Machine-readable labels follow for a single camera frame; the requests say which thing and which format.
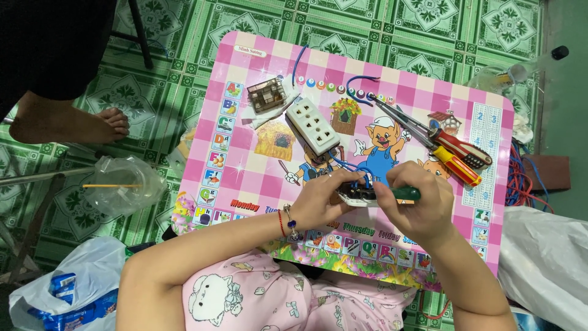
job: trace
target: pink checkered pattern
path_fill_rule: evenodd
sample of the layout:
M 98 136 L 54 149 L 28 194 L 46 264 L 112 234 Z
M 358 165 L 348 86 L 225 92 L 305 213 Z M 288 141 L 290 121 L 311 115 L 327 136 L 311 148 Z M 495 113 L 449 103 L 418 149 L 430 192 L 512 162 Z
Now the pink checkered pattern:
M 266 56 L 252 56 L 236 51 L 236 45 L 265 52 Z M 203 207 L 211 207 L 213 210 L 221 210 L 238 215 L 252 216 L 254 214 L 264 213 L 267 208 L 281 208 L 284 203 L 291 203 L 296 199 L 302 187 L 288 183 L 284 179 L 286 172 L 279 164 L 278 159 L 253 152 L 258 143 L 257 133 L 253 129 L 250 129 L 246 122 L 241 120 L 239 113 L 248 104 L 246 87 L 277 75 L 286 76 L 292 73 L 296 57 L 300 50 L 300 46 L 243 32 L 230 32 L 224 37 L 220 43 L 216 62 L 212 70 L 209 88 L 206 92 L 200 121 L 180 191 L 186 191 L 191 196 L 197 197 L 201 188 L 205 187 L 202 184 L 203 174 L 205 169 L 207 169 L 209 153 L 212 151 L 211 145 L 215 139 L 215 135 L 218 134 L 216 127 L 219 111 L 224 100 L 232 100 L 239 101 L 240 105 L 234 130 L 229 134 L 222 134 L 224 136 L 230 136 L 231 139 L 228 151 L 226 152 L 224 168 L 221 169 L 222 178 L 220 180 L 220 187 L 218 188 L 218 192 L 216 192 L 217 197 L 214 201 L 214 206 L 208 205 Z M 494 180 L 487 182 L 487 185 L 485 185 L 486 191 L 481 191 L 482 188 L 480 186 L 474 189 L 476 195 L 472 198 L 473 200 L 470 199 L 469 201 L 476 201 L 475 203 L 471 202 L 470 205 L 462 203 L 465 201 L 464 194 L 468 194 L 467 192 L 469 190 L 465 190 L 463 184 L 453 177 L 449 179 L 449 182 L 453 185 L 456 196 L 453 222 L 466 239 L 472 241 L 474 231 L 473 218 L 476 209 L 479 208 L 477 201 L 482 201 L 486 206 L 483 209 L 491 212 L 492 216 L 489 226 L 479 226 L 479 228 L 486 230 L 486 242 L 482 244 L 472 242 L 472 244 L 487 248 L 485 261 L 492 272 L 496 274 L 502 231 L 510 138 L 512 136 L 514 117 L 512 104 L 507 99 L 496 94 L 473 90 L 409 72 L 328 54 L 315 49 L 308 49 L 304 52 L 296 70 L 296 79 L 303 77 L 302 83 L 297 80 L 297 86 L 302 91 L 302 96 L 310 98 L 319 107 L 319 110 L 325 118 L 330 118 L 331 110 L 329 106 L 339 98 L 346 97 L 347 95 L 338 94 L 336 91 L 329 92 L 326 88 L 320 90 L 317 87 L 309 87 L 307 85 L 308 79 L 312 78 L 317 83 L 323 81 L 325 84 L 333 83 L 336 86 L 345 86 L 346 81 L 355 75 L 381 77 L 380 82 L 358 80 L 352 82 L 350 86 L 357 91 L 364 90 L 365 93 L 374 92 L 376 95 L 383 94 L 386 98 L 393 97 L 395 98 L 396 104 L 400 105 L 404 112 L 424 123 L 428 121 L 428 114 L 435 111 L 445 113 L 446 110 L 451 109 L 453 115 L 462 122 L 462 126 L 457 135 L 459 138 L 469 141 L 472 134 L 472 125 L 478 125 L 481 129 L 477 131 L 477 134 L 485 134 L 483 138 L 486 144 L 489 143 L 489 139 L 486 139 L 487 137 L 493 139 L 491 147 L 488 149 L 493 150 L 491 154 L 494 154 L 495 164 L 487 171 L 492 174 L 490 178 Z M 242 93 L 239 99 L 227 98 L 225 96 L 228 82 L 240 84 Z M 478 117 L 474 114 L 475 107 L 481 106 L 476 104 L 493 107 L 492 110 L 487 110 L 485 115 L 490 116 L 494 114 L 493 123 L 496 123 L 496 119 L 498 118 L 500 127 L 496 124 L 493 128 L 499 131 L 492 133 L 488 129 L 491 127 L 491 124 L 484 122 L 485 119 L 477 120 Z M 364 141 L 366 142 L 366 146 L 370 147 L 372 144 L 365 127 L 372 123 L 375 118 L 383 116 L 383 113 L 377 107 L 368 107 L 366 105 L 361 105 L 361 107 L 362 115 L 357 117 L 354 136 L 340 135 L 342 138 L 341 144 L 345 149 L 346 160 L 355 164 L 365 160 L 365 156 L 353 156 L 356 150 L 355 140 Z M 397 155 L 397 160 L 402 162 L 420 159 L 425 162 L 427 160 L 426 154 L 427 150 L 416 139 L 412 139 L 405 144 L 405 147 Z M 282 160 L 282 162 L 288 171 L 295 173 L 299 165 L 305 162 L 300 143 L 296 143 L 293 146 L 292 155 L 292 161 Z M 233 200 L 253 203 L 260 207 L 256 213 L 242 208 L 231 207 L 230 204 Z M 398 241 L 379 238 L 378 234 L 380 231 L 389 231 L 395 234 L 400 233 L 378 208 L 357 210 L 352 214 L 345 215 L 338 221 L 340 222 L 338 229 L 325 227 L 324 229 L 318 230 L 340 234 L 345 237 L 355 237 L 378 244 L 410 249 L 415 252 L 423 252 L 420 246 L 411 244 L 410 242 L 404 242 L 405 238 L 403 236 L 400 236 Z M 343 231 L 344 223 L 370 227 L 375 229 L 376 233 L 373 237 L 370 237 Z

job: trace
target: green screwdriver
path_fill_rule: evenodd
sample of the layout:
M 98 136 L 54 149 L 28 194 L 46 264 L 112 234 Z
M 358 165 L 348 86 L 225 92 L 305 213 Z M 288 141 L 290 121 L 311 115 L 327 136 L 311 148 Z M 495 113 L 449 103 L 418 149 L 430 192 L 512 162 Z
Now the green screwdriver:
M 420 199 L 420 191 L 416 187 L 404 186 L 399 188 L 391 187 L 390 189 L 394 193 L 394 197 L 399 200 L 416 201 Z

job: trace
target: pink pajamas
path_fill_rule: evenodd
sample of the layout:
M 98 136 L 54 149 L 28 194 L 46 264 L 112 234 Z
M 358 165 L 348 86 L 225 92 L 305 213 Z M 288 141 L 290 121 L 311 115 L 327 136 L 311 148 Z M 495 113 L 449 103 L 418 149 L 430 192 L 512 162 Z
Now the pink pajamas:
M 416 289 L 325 271 L 309 280 L 258 250 L 195 273 L 183 285 L 186 331 L 402 328 Z

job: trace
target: cartoon house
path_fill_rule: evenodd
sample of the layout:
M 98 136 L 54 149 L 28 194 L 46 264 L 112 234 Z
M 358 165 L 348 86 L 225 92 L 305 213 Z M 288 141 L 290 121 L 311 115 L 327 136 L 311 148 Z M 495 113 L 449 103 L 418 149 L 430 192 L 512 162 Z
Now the cartoon house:
M 255 154 L 292 161 L 292 146 L 296 138 L 288 125 L 277 118 L 260 126 L 256 132 L 258 143 L 253 151 Z
M 461 122 L 453 116 L 453 111 L 447 112 L 436 111 L 433 114 L 427 115 L 429 118 L 430 128 L 441 128 L 445 133 L 450 135 L 457 135 Z
M 362 114 L 358 103 L 349 98 L 341 98 L 330 107 L 333 110 L 331 115 L 331 127 L 338 133 L 355 135 L 355 121 L 358 115 Z

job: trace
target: bottle cap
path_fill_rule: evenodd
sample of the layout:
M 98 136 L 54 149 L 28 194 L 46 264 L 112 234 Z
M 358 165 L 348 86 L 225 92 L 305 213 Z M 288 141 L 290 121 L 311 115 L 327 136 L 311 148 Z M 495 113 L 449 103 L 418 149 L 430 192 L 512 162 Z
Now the bottle cap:
M 559 46 L 552 50 L 552 58 L 554 60 L 561 60 L 570 54 L 570 50 L 565 46 Z

